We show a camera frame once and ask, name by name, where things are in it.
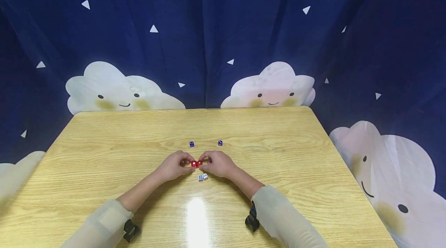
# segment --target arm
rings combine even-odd
[[[247,174],[221,151],[207,151],[199,160],[205,158],[208,158],[208,164],[201,165],[200,169],[235,183],[255,203],[257,219],[267,233],[285,247],[328,248],[317,230],[282,193]]]
[[[183,167],[194,158],[188,153],[177,151],[170,154],[154,172],[147,175],[132,189],[116,200],[105,202],[87,217],[80,227],[61,248],[114,248],[123,236],[124,224],[133,217],[149,195],[166,181],[195,171]]]

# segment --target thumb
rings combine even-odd
[[[199,169],[203,172],[210,172],[208,165],[201,165],[199,166]]]
[[[193,168],[193,167],[184,167],[184,168],[182,168],[182,171],[183,171],[183,174],[189,174],[191,172],[194,172],[195,168]]]

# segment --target wrist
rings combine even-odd
[[[154,184],[156,186],[161,186],[161,184],[165,183],[167,179],[163,177],[160,171],[155,169],[155,171],[144,178],[144,181],[150,182],[150,184]]]
[[[228,174],[225,177],[231,181],[234,181],[235,176],[237,176],[237,174],[240,171],[243,171],[243,170],[241,168],[239,168],[237,165],[234,165],[234,166],[232,166],[232,168],[229,168]]]

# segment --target cloud mouth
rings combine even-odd
[[[367,191],[365,190],[365,188],[364,188],[364,183],[361,181],[361,186],[363,187],[363,191],[364,191],[364,193],[367,195],[367,196],[369,196],[370,198],[374,198],[375,196],[372,196],[372,195],[370,195],[369,193],[367,193]]]

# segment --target cloud eye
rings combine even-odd
[[[403,213],[409,212],[409,209],[404,204],[399,204],[398,209],[400,210],[400,212],[403,212]]]

